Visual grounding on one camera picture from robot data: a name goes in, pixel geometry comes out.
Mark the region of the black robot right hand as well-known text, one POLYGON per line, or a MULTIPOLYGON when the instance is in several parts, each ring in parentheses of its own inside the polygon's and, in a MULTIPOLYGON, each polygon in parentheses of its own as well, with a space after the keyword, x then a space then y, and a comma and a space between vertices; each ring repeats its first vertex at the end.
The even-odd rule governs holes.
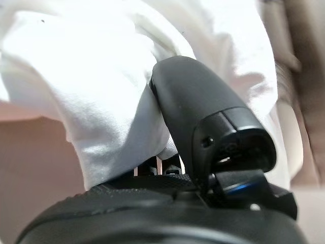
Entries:
POLYGON ((204 64, 158 62, 150 87, 185 174, 133 176, 69 197, 18 243, 306 243, 292 192, 270 184, 269 133, 204 64))

